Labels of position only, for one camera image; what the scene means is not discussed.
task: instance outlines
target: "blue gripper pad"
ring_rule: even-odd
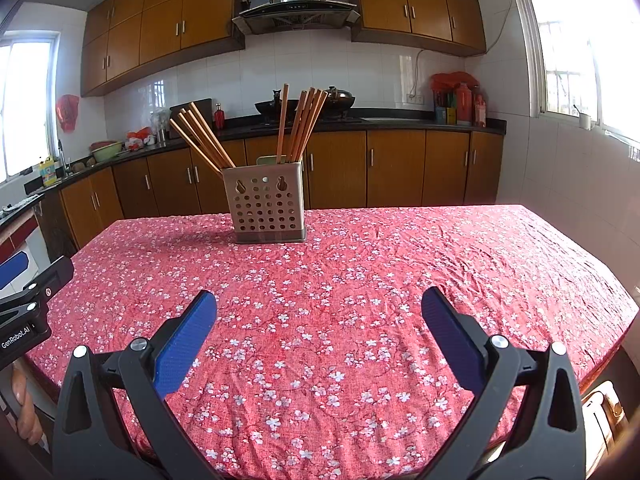
[[[216,297],[201,291],[162,346],[155,362],[154,387],[161,399],[176,392],[216,322]]]
[[[0,265],[0,288],[5,288],[29,266],[29,258],[20,251]]]
[[[483,333],[476,320],[457,313],[435,286],[425,290],[422,295],[422,318],[460,386],[475,395],[482,392],[485,383],[484,357],[466,330],[472,322]]]

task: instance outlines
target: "keyhole-shaped hole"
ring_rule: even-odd
[[[283,176],[279,176],[278,177],[278,183],[276,184],[276,187],[280,190],[280,191],[286,191],[287,190],[287,181],[284,180]]]

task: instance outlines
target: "table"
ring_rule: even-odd
[[[249,246],[228,215],[116,222],[74,257],[31,359],[61,384],[76,345],[122,349],[205,288],[218,320],[167,401],[209,462],[257,479],[386,478],[424,466],[472,400],[420,316],[426,288],[515,345],[563,341],[583,386],[638,310],[604,264],[522,206],[305,219],[306,243]]]

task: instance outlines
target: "window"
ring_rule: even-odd
[[[640,12],[634,0],[518,0],[532,76],[532,112],[587,113],[640,140]]]
[[[0,40],[0,182],[54,153],[52,38]]]

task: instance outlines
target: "bundle of chopsticks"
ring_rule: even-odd
[[[282,89],[282,108],[280,110],[280,127],[278,130],[278,147],[276,150],[276,161],[278,164],[282,162],[282,145],[284,143],[284,124],[287,118],[287,102],[289,96],[289,85],[284,84]],[[293,119],[291,127],[291,137],[289,142],[289,151],[286,153],[286,162],[301,162],[302,154],[305,151],[306,144],[311,137],[322,105],[327,98],[328,93],[323,90],[316,90],[311,87],[309,92],[300,92],[300,100],[296,109],[296,116]]]
[[[222,172],[220,170],[234,168],[236,165],[213,134],[213,131],[211,131],[211,128],[207,124],[207,121],[204,120],[198,107],[192,102],[189,104],[189,108],[190,110],[182,108],[178,117],[187,131],[193,136],[193,139],[191,139],[173,119],[169,119],[169,122],[187,144],[204,159],[214,173],[222,178]]]

